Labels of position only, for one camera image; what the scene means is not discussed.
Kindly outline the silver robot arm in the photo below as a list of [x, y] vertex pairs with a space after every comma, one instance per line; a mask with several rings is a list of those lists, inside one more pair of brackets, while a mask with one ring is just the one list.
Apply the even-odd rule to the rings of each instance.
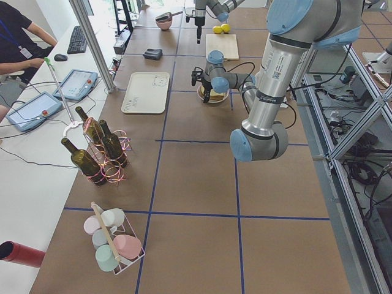
[[230, 135], [238, 161], [271, 160], [288, 146], [285, 127], [276, 121], [303, 53], [354, 42], [361, 28], [362, 1], [273, 1], [266, 24], [268, 41], [257, 77], [227, 72], [224, 56], [214, 50], [202, 74], [216, 93], [237, 89], [250, 112]]
[[244, 0], [196, 0], [195, 8], [192, 10], [192, 18], [197, 27], [197, 44], [200, 44], [202, 37], [202, 27], [205, 25], [206, 8], [215, 15], [215, 17], [223, 23], [229, 17], [229, 13], [234, 11]]

